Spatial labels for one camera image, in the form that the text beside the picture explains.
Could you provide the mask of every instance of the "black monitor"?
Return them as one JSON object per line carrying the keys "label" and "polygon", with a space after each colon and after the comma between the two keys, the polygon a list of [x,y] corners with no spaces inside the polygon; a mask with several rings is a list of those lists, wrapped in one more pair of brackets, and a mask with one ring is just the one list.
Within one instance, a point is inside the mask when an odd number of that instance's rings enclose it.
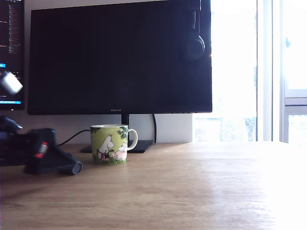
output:
{"label": "black monitor", "polygon": [[[24,84],[24,0],[0,0],[0,72]],[[0,110],[24,109],[24,90],[10,95],[0,85]]]}
{"label": "black monitor", "polygon": [[28,114],[211,111],[210,0],[32,11]]}

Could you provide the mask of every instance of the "mug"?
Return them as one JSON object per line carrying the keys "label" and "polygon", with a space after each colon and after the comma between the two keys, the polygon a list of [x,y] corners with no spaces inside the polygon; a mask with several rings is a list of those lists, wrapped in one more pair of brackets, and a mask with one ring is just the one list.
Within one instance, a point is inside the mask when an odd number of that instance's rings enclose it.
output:
{"label": "mug", "polygon": [[[128,133],[134,141],[128,147]],[[127,151],[135,148],[138,134],[127,125],[91,126],[92,155],[95,164],[121,164],[126,162]]]}

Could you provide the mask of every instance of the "black cable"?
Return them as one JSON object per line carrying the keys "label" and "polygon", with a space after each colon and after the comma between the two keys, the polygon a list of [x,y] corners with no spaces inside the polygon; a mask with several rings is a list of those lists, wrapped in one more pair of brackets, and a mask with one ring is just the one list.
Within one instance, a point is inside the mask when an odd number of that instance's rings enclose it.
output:
{"label": "black cable", "polygon": [[81,133],[84,133],[84,132],[91,132],[89,129],[85,129],[85,130],[82,130],[80,131],[79,133],[76,133],[75,135],[73,135],[71,138],[69,138],[67,141],[63,142],[62,144],[59,144],[59,146],[62,146],[64,144],[66,144],[67,142],[69,142],[71,139],[75,138],[76,136],[78,136],[79,134]]}
{"label": "black cable", "polygon": [[153,114],[153,124],[154,124],[154,142],[157,143],[157,121],[155,120],[155,115]]}

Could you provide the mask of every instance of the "monitor stand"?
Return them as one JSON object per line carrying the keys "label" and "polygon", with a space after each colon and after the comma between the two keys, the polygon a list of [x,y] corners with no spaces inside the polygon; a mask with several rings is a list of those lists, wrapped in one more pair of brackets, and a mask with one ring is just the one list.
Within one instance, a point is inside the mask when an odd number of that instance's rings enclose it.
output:
{"label": "monitor stand", "polygon": [[[122,114],[121,115],[121,124],[122,125],[129,125],[130,114]],[[152,140],[139,140],[138,144],[133,150],[128,151],[128,153],[144,153],[151,145]],[[129,140],[128,136],[128,146],[132,144],[132,140]],[[80,152],[83,153],[92,153],[92,146],[87,146],[84,149],[81,149]]]}

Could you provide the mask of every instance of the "black headphones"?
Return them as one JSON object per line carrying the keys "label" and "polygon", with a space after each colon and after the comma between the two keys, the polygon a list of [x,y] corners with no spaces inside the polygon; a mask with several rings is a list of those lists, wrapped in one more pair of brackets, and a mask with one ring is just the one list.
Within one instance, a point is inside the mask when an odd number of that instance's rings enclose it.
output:
{"label": "black headphones", "polygon": [[194,61],[201,58],[203,55],[205,51],[205,42],[200,36],[201,0],[189,0],[189,2],[190,9],[192,9],[193,13],[193,20],[185,53],[188,60]]}

